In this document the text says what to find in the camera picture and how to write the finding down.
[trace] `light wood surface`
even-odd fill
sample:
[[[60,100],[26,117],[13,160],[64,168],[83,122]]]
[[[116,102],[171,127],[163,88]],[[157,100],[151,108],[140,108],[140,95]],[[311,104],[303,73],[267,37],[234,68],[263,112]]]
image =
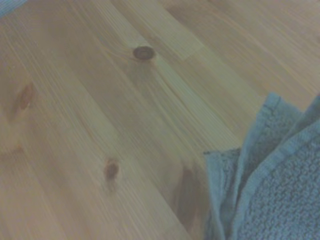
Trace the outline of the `light wood surface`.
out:
[[[240,146],[268,92],[301,110],[319,92],[319,11],[29,0],[1,18],[0,240],[202,239],[203,151]]]

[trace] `wood knot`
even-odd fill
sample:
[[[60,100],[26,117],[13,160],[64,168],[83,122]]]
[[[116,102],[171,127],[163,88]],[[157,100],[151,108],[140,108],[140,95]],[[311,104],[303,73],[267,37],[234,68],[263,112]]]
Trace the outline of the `wood knot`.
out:
[[[26,109],[34,96],[35,87],[32,83],[26,85],[21,92],[19,106],[22,110]]]
[[[118,161],[116,161],[113,158],[108,159],[104,167],[104,176],[106,180],[108,181],[114,180],[117,177],[118,172],[119,172]]]
[[[142,61],[147,61],[152,59],[156,55],[153,48],[149,46],[139,46],[133,50],[133,56]]]

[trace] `terry cloth texture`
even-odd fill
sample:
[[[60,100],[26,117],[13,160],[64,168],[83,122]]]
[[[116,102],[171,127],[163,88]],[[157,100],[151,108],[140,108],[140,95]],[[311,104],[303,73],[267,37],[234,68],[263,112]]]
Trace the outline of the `terry cloth texture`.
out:
[[[205,153],[205,240],[320,239],[319,118],[271,93],[241,148]]]
[[[0,0],[0,17],[12,12],[26,1],[27,0]]]

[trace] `dark wood knot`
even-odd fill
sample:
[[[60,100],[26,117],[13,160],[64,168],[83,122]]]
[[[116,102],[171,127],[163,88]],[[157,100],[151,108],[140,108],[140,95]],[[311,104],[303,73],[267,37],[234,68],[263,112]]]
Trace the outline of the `dark wood knot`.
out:
[[[156,55],[153,48],[149,46],[139,46],[133,50],[133,56],[142,61],[147,61],[152,59]]]
[[[111,181],[117,177],[119,172],[119,164],[115,159],[108,159],[104,167],[104,176],[106,180]]]

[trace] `wood grain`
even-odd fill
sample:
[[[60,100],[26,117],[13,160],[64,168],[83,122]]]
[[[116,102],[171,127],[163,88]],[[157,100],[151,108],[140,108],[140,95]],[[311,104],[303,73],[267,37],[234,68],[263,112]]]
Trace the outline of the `wood grain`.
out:
[[[240,146],[268,92],[306,108],[319,10],[29,0],[1,18],[0,240],[202,239],[202,153]]]

